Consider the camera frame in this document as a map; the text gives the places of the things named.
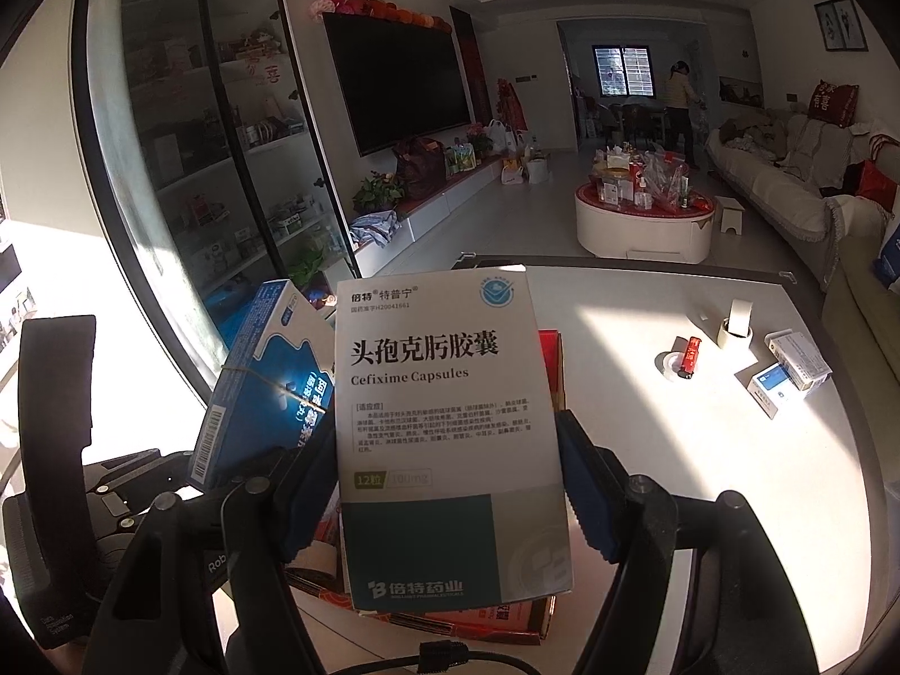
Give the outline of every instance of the black tv screen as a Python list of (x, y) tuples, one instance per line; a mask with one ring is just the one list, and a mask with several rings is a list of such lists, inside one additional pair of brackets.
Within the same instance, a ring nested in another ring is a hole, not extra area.
[(469, 123), (452, 35), (361, 15), (324, 19), (360, 155)]

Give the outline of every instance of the barcode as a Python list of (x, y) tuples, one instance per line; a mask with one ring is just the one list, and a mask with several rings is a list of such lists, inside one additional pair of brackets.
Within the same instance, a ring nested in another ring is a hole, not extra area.
[(206, 417), (204, 428), (201, 429), (200, 447), (197, 449), (197, 458), (193, 462), (191, 471), (191, 477), (200, 484), (206, 481), (210, 456), (213, 454), (213, 447), (216, 446), (216, 439), (219, 437), (219, 426), (222, 424), (223, 416), (225, 416), (224, 406), (210, 406), (210, 414)]

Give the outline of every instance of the cable connector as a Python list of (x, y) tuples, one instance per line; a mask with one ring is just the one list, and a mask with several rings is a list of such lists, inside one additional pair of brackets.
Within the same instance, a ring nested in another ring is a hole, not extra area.
[(469, 662), (469, 648), (462, 642), (440, 640), (422, 642), (418, 646), (418, 669), (416, 672), (447, 672), (455, 665)]

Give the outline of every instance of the floor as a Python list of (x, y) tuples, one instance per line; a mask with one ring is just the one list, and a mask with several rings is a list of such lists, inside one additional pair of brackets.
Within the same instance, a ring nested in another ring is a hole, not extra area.
[[(599, 145), (596, 140), (587, 140), (579, 152), (552, 155), (550, 182), (490, 184), (387, 264), (379, 275), (449, 269), (463, 252), (590, 257), (575, 236), (573, 191), (587, 181), (594, 150)], [(705, 155), (699, 164), (701, 168), (707, 167)], [(707, 175), (705, 169), (692, 176), (691, 183), (709, 197), (738, 197), (747, 208), (742, 236), (714, 230), (712, 249), (705, 264), (760, 272), (793, 272), (798, 288), (812, 306), (821, 310), (824, 297), (813, 275), (747, 200)]]

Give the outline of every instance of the red lighter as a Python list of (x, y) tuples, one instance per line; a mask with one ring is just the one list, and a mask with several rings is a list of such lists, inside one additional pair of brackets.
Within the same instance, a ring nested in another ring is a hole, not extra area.
[(684, 360), (681, 361), (681, 369), (678, 370), (679, 378), (690, 379), (694, 375), (696, 368), (696, 356), (700, 353), (700, 338), (692, 337), (687, 343), (687, 350), (684, 351)]

